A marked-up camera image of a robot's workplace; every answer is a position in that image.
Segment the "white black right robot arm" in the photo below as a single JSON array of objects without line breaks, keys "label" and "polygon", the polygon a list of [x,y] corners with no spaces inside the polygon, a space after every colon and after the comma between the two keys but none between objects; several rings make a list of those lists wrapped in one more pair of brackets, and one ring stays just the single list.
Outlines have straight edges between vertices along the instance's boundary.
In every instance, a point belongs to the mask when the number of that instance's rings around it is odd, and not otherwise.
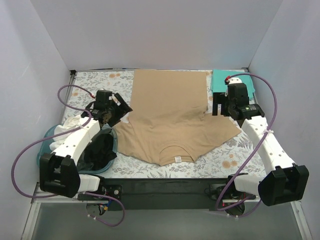
[{"label": "white black right robot arm", "polygon": [[[268,122],[262,108],[250,103],[247,86],[239,77],[238,73],[226,77],[227,90],[213,94],[212,114],[218,114],[220,105],[220,113],[238,123],[251,140],[254,150],[227,181],[216,203],[219,204],[226,193],[232,199],[243,193],[249,197],[257,196],[266,206],[300,201],[309,171],[305,165],[297,165],[282,148],[271,129],[275,119]],[[264,165],[266,177],[263,179],[241,173],[255,154],[259,154]]]}]

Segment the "tan t shirt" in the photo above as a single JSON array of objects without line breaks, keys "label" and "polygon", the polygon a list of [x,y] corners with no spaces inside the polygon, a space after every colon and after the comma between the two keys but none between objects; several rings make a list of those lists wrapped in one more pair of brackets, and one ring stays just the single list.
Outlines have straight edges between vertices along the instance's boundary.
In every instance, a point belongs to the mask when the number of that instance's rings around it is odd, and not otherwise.
[{"label": "tan t shirt", "polygon": [[115,126],[118,151],[159,166],[195,162],[240,133],[227,117],[207,112],[203,71],[134,72],[127,122]]}]

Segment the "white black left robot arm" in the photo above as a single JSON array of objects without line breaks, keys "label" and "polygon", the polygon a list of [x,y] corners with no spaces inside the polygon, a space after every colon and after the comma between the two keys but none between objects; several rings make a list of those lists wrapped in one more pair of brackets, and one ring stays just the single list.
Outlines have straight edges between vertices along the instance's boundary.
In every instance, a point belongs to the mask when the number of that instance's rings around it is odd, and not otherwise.
[{"label": "white black left robot arm", "polygon": [[98,90],[80,115],[77,130],[40,157],[40,189],[68,198],[89,192],[95,200],[103,199],[107,191],[99,174],[117,157],[114,126],[131,111],[119,93]]}]

